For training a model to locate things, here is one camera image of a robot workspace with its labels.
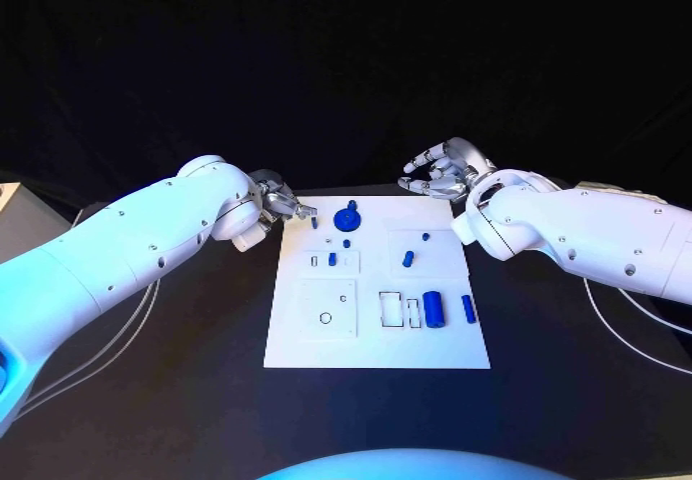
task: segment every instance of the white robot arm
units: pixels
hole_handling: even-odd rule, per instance
[[[315,214],[274,172],[248,176],[206,155],[0,265],[0,436],[63,341],[194,255],[209,236],[243,252],[278,219]]]
[[[605,285],[692,304],[692,212],[660,198],[611,185],[579,183],[562,190],[534,173],[496,170],[478,149],[452,138],[403,167],[432,163],[431,180],[399,185],[458,202],[451,227],[506,260],[543,252],[569,273]]]

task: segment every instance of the robotic hand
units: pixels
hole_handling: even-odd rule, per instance
[[[209,236],[243,252],[272,223],[317,210],[269,170],[248,175],[216,155],[103,208],[0,265],[0,436],[69,336],[187,260]]]
[[[507,260],[543,252],[569,273],[605,285],[692,304],[692,212],[656,196],[582,182],[560,190],[543,176],[497,171],[478,149],[452,138],[403,167],[432,163],[429,181],[402,177],[415,193],[459,202],[451,228]]]

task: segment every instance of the black table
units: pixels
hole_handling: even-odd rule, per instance
[[[1,478],[246,479],[389,447],[480,452],[578,478],[692,471],[692,377],[617,341],[581,279],[539,253],[498,262],[465,249],[491,370],[263,369],[279,242],[275,231],[242,254],[209,242],[164,277],[122,357],[10,428]],[[592,290],[627,339],[689,367],[669,330],[614,289]],[[72,338],[39,385],[98,350],[137,301]]]

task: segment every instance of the white board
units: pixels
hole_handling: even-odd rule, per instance
[[[263,366],[490,368],[481,317],[475,315],[478,321],[468,324],[461,302],[471,287],[461,242],[449,229],[449,204],[426,197],[299,200],[317,208],[318,228],[298,219],[285,223]],[[343,233],[333,216],[348,200],[357,203],[361,224]],[[408,250],[410,268],[402,266]],[[441,294],[445,317],[445,326],[436,329],[425,325],[422,302],[422,294],[432,290]],[[403,326],[396,319],[390,322],[396,326],[382,326],[380,292],[400,294]],[[419,318],[413,314],[410,319],[415,303]],[[396,305],[385,307],[387,315],[396,315]]]

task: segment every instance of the cable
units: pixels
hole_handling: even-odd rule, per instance
[[[687,335],[692,335],[692,330],[687,330],[686,328],[681,328],[679,327],[677,325],[674,325],[673,323],[670,322],[666,322],[666,320],[663,320],[661,318],[658,318],[635,301],[634,299],[631,298],[630,294],[621,289],[618,288],[620,290],[620,293],[624,295],[624,298],[631,302],[631,304],[641,310],[641,312],[648,315],[650,318],[653,318],[653,320],[656,320],[658,323],[661,323],[663,325],[666,325],[667,327],[670,328],[674,328],[674,330],[679,330],[680,332],[686,333]]]
[[[132,315],[129,316],[129,319],[126,320],[125,324],[122,325],[122,328],[119,329],[119,332],[115,334],[112,337],[111,341],[106,343],[105,347],[98,351],[98,353],[90,357],[90,359],[79,365],[66,375],[63,375],[47,387],[44,387],[41,390],[39,390],[36,393],[33,393],[24,403],[24,406],[31,403],[40,395],[43,395],[51,388],[54,388],[69,377],[72,377],[75,374],[77,374],[103,355],[106,350],[112,347],[112,344],[119,340],[119,337],[125,333],[125,330],[128,329],[129,325],[132,324],[134,319],[137,318],[137,315],[139,314],[141,307],[144,306],[144,303],[147,302],[148,299],[148,294],[151,292],[151,287],[152,284],[148,286],[147,291],[144,292],[144,296],[141,297],[139,305],[137,306],[137,309],[134,310]]]
[[[108,367],[108,365],[115,361],[115,359],[119,357],[119,355],[122,354],[122,352],[125,351],[126,347],[129,346],[129,344],[132,343],[134,339],[137,338],[137,335],[139,333],[139,330],[141,330],[141,327],[144,327],[144,323],[147,322],[147,318],[148,318],[148,314],[151,313],[151,308],[154,307],[154,302],[155,302],[155,296],[158,294],[158,285],[160,285],[161,281],[157,280],[155,281],[155,287],[154,287],[154,295],[151,297],[151,303],[148,304],[148,308],[147,308],[147,312],[144,313],[144,318],[141,319],[141,323],[137,327],[137,330],[134,331],[132,333],[132,336],[129,337],[129,340],[126,341],[126,343],[122,345],[122,348],[118,350],[118,353],[115,353],[115,355],[112,356],[112,358],[103,363],[103,365],[101,365],[101,367],[96,368],[96,370],[93,370],[93,372],[90,372],[83,378],[80,378],[76,382],[72,382],[67,386],[64,386],[63,388],[60,388],[56,392],[53,392],[43,400],[40,400],[37,403],[34,403],[31,406],[28,406],[26,408],[26,410],[23,410],[20,412],[20,414],[15,416],[14,418],[14,421],[18,420],[31,410],[34,410],[37,407],[40,407],[40,405],[43,405],[51,398],[54,398],[57,395],[60,395],[60,393],[64,393],[70,388],[76,387],[83,381],[86,381],[93,375],[96,375],[96,373],[99,373],[105,367]]]
[[[602,324],[605,325],[605,328],[609,330],[609,333],[617,337],[617,339],[630,347],[634,352],[637,352],[644,358],[651,360],[651,362],[656,362],[658,365],[663,365],[667,368],[671,368],[673,370],[677,370],[681,373],[686,373],[687,375],[692,375],[692,371],[686,370],[684,368],[676,367],[674,365],[670,365],[669,363],[663,362],[657,358],[653,358],[647,353],[644,353],[641,350],[638,350],[637,347],[631,345],[631,343],[627,342],[627,340],[620,336],[620,334],[612,330],[612,327],[609,326],[608,322],[605,321],[605,318],[602,318],[601,311],[598,310],[598,307],[595,305],[594,297],[591,295],[591,289],[588,288],[588,281],[583,279],[583,287],[586,289],[586,295],[588,295],[588,300],[591,301],[591,306],[594,307],[595,314],[598,315],[598,318],[601,319]]]

